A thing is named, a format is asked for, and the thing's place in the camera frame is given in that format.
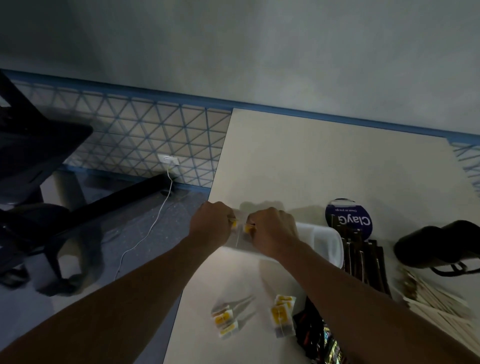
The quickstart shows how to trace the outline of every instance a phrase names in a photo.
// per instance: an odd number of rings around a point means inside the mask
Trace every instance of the white cable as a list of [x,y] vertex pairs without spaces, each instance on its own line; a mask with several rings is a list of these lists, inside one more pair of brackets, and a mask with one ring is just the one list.
[[129,251],[135,249],[138,244],[140,244],[142,241],[144,241],[148,235],[150,235],[150,232],[152,231],[153,227],[155,226],[156,222],[158,221],[158,218],[160,217],[160,212],[162,211],[162,208],[163,208],[163,205],[165,204],[165,202],[167,201],[168,197],[170,196],[170,191],[172,190],[172,184],[173,184],[173,180],[170,178],[170,174],[168,173],[168,168],[170,167],[170,163],[168,164],[167,166],[167,176],[168,176],[168,179],[170,179],[170,188],[168,189],[168,195],[167,197],[165,197],[165,200],[163,201],[162,203],[162,206],[160,206],[160,209],[158,211],[158,214],[156,216],[156,219],[155,221],[153,222],[152,226],[150,226],[150,229],[148,230],[148,233],[145,235],[145,237],[143,239],[141,239],[137,244],[135,244],[135,246],[133,248],[130,248],[129,250],[125,251],[121,258],[120,258],[120,265],[119,265],[119,268],[117,269],[117,273],[115,274],[115,278],[113,280],[116,280],[117,279],[117,275],[119,274],[120,272],[120,268],[121,268],[121,263],[123,261],[123,257],[125,256],[125,254],[127,254]]

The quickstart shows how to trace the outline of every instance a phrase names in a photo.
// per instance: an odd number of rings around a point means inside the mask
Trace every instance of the blue trim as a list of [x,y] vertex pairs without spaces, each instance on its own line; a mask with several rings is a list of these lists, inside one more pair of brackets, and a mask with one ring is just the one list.
[[93,91],[93,92],[100,92],[104,94],[117,94],[117,95],[122,95],[126,97],[147,98],[155,101],[168,101],[168,102],[174,102],[178,104],[202,106],[206,108],[215,108],[215,109],[223,109],[223,110],[233,110],[233,108],[237,108],[237,109],[261,111],[261,112],[269,112],[273,114],[296,116],[296,117],[308,118],[308,119],[333,121],[333,122],[339,122],[342,124],[360,125],[360,126],[367,126],[370,128],[394,130],[397,132],[438,136],[438,137],[448,139],[448,141],[451,143],[455,142],[455,143],[465,143],[470,145],[480,145],[480,135],[476,135],[476,134],[457,133],[457,132],[451,132],[447,130],[422,128],[418,126],[402,125],[402,124],[395,124],[395,123],[389,123],[389,122],[383,122],[383,121],[349,118],[345,116],[321,114],[318,112],[277,108],[273,106],[251,104],[248,102],[221,100],[221,99],[211,98],[211,97],[185,95],[185,94],[178,94],[178,93],[167,92],[167,91],[155,91],[155,90],[148,90],[148,89],[142,89],[137,87],[111,85],[111,84],[104,84],[100,82],[83,81],[83,80],[77,80],[72,78],[47,76],[47,75],[40,75],[40,74],[20,72],[20,71],[9,71],[9,70],[3,70],[3,71],[9,78],[16,81],[48,84],[56,87],[78,88],[78,89],[81,89],[82,91]]
[[[92,176],[105,177],[105,178],[110,178],[114,180],[129,181],[134,183],[145,181],[147,179],[146,177],[130,176],[128,174],[108,172],[106,170],[92,170],[90,168],[74,167],[68,164],[62,164],[58,169],[64,170],[64,171],[70,171],[70,172],[86,173]],[[178,188],[179,190],[201,192],[203,194],[210,195],[210,188],[208,187],[193,186],[191,184],[177,183],[177,182],[175,182],[175,187]]]

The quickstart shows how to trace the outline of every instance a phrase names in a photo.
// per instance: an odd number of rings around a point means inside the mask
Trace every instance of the purple round sticker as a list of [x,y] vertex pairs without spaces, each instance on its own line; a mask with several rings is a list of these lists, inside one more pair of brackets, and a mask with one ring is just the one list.
[[338,216],[342,225],[351,229],[361,230],[361,237],[367,240],[372,234],[372,219],[362,206],[347,198],[337,198],[330,201],[325,209],[325,219],[328,226],[332,227],[332,215]]

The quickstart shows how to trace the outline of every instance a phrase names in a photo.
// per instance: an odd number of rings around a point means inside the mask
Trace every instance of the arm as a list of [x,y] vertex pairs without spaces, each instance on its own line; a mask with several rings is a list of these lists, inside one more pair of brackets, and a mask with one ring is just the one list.
[[204,203],[177,246],[21,336],[0,363],[133,363],[197,268],[227,241],[229,217],[223,203]]
[[253,244],[303,287],[353,363],[480,363],[443,331],[298,240],[291,215],[270,208],[250,215],[249,222],[256,225]]

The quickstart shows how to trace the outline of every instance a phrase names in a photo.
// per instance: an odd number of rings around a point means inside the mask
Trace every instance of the white wall socket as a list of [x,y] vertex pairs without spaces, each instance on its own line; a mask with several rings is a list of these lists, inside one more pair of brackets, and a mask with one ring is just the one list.
[[157,154],[157,155],[158,155],[158,159],[162,163],[166,163],[166,164],[172,164],[173,163],[176,166],[180,164],[179,159],[177,157],[167,156],[165,154]]

